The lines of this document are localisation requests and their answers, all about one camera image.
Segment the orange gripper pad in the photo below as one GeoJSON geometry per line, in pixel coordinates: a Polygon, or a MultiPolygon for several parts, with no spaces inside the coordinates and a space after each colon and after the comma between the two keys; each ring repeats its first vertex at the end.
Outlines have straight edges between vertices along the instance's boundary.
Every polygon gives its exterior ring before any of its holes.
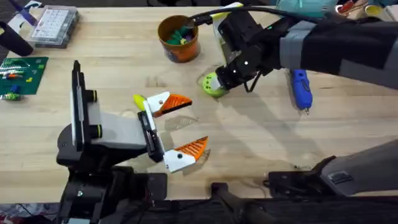
{"type": "Polygon", "coordinates": [[[188,97],[178,95],[178,94],[170,94],[167,98],[166,102],[162,105],[160,110],[156,111],[154,114],[155,118],[162,116],[163,114],[167,114],[169,112],[181,109],[186,106],[192,105],[192,100],[188,97]]]}
{"type": "Polygon", "coordinates": [[[207,145],[207,139],[208,139],[208,136],[203,137],[203,138],[193,141],[189,144],[178,147],[175,150],[183,152],[184,154],[191,155],[197,161],[201,157],[203,152],[205,151],[205,148],[207,145]]]}

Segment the orange paper cup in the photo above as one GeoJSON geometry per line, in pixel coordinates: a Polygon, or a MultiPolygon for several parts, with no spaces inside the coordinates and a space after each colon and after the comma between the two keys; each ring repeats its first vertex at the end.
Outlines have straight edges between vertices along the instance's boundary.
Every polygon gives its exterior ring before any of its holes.
{"type": "Polygon", "coordinates": [[[193,29],[193,38],[189,43],[184,45],[166,43],[174,31],[179,30],[187,21],[187,16],[170,16],[164,19],[157,28],[157,34],[163,45],[165,54],[173,62],[187,62],[194,59],[200,53],[198,27],[193,29]]]}

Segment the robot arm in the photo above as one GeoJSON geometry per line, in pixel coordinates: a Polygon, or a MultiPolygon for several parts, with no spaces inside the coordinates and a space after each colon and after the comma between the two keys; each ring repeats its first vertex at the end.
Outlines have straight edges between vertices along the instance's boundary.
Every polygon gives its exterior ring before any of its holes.
{"type": "MultiPolygon", "coordinates": [[[[312,23],[283,17],[263,29],[246,11],[232,12],[217,31],[226,65],[207,76],[205,90],[247,92],[273,69],[313,70],[398,89],[398,22],[312,23]],[[251,88],[246,82],[252,80],[251,88]]],[[[396,190],[397,141],[350,156],[329,157],[311,171],[270,172],[264,185],[273,197],[353,195],[396,190]]]]}
{"type": "Polygon", "coordinates": [[[313,70],[398,88],[398,22],[315,24],[283,17],[263,29],[247,11],[239,11],[228,14],[217,29],[225,42],[223,49],[238,56],[216,70],[211,90],[244,84],[250,92],[247,81],[280,68],[313,70]]]}

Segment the wire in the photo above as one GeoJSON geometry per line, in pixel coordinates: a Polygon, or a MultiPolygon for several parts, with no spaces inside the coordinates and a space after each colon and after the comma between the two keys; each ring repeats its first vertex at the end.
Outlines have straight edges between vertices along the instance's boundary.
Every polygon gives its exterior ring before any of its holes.
{"type": "Polygon", "coordinates": [[[125,224],[126,222],[128,222],[132,217],[134,217],[135,215],[137,215],[139,208],[135,208],[133,211],[129,212],[126,216],[123,217],[123,219],[121,220],[120,224],[125,224]]]}
{"type": "Polygon", "coordinates": [[[190,205],[186,205],[186,206],[184,206],[184,207],[178,209],[177,211],[174,211],[174,210],[147,210],[147,211],[148,211],[148,212],[151,212],[151,213],[173,213],[173,212],[181,212],[181,211],[184,211],[184,210],[186,210],[186,209],[189,209],[189,208],[192,208],[192,207],[196,207],[196,206],[199,206],[199,205],[204,205],[204,204],[209,203],[209,202],[212,202],[212,201],[214,201],[213,198],[209,198],[209,199],[204,200],[204,201],[195,202],[195,203],[192,203],[192,204],[190,204],[190,205]]]}
{"type": "Polygon", "coordinates": [[[136,224],[140,224],[142,218],[144,217],[144,215],[145,215],[146,211],[148,211],[148,209],[149,209],[149,206],[146,206],[146,208],[144,208],[144,209],[142,210],[142,213],[141,213],[141,215],[139,216],[138,221],[137,221],[136,224]]]}
{"type": "Polygon", "coordinates": [[[212,14],[217,14],[220,12],[239,12],[239,11],[256,11],[256,12],[268,12],[271,14],[279,15],[279,16],[287,16],[287,17],[293,17],[296,19],[300,19],[303,21],[307,22],[312,22],[315,24],[318,24],[320,21],[324,21],[323,19],[315,18],[315,17],[310,17],[310,16],[304,16],[292,12],[286,12],[286,11],[281,11],[278,9],[271,9],[267,7],[253,7],[253,6],[242,6],[242,7],[231,7],[231,8],[223,8],[223,9],[215,9],[207,12],[202,12],[196,15],[193,15],[188,18],[188,20],[192,19],[197,19],[198,17],[205,17],[205,16],[210,16],[212,14]]]}
{"type": "Polygon", "coordinates": [[[253,91],[254,87],[256,87],[257,81],[259,80],[260,76],[261,76],[261,73],[258,73],[257,76],[254,78],[254,81],[253,81],[252,85],[250,86],[250,89],[248,88],[247,82],[243,83],[244,89],[246,90],[247,93],[251,93],[253,91]]]}
{"type": "Polygon", "coordinates": [[[17,205],[21,206],[30,216],[32,217],[34,216],[30,211],[28,211],[28,209],[25,206],[23,206],[23,204],[18,203],[17,205]]]}

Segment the wooden tabletop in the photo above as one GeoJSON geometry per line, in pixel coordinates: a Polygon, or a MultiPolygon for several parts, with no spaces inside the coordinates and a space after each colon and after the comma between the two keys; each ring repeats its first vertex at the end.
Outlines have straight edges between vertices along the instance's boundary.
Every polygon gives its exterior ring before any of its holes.
{"type": "MultiPolygon", "coordinates": [[[[200,27],[201,54],[177,64],[164,55],[157,26],[171,15],[210,9],[78,9],[81,21],[67,49],[37,49],[31,55],[50,58],[37,94],[0,102],[0,203],[60,200],[68,172],[55,158],[58,135],[70,123],[74,60],[81,63],[87,87],[98,91],[103,111],[135,117],[133,94],[170,91],[193,100],[191,107],[155,121],[166,148],[209,136],[197,164],[169,174],[169,199],[208,197],[212,182],[228,182],[240,197],[268,197],[260,184],[270,171],[311,169],[327,156],[397,137],[398,91],[346,78],[309,72],[314,95],[309,115],[295,109],[284,70],[262,77],[253,93],[240,86],[218,100],[206,95],[200,79],[222,61],[212,28],[200,27]]],[[[253,16],[262,25],[277,20],[260,12],[253,16]]],[[[123,164],[138,172],[167,172],[147,155],[123,164]]]]}

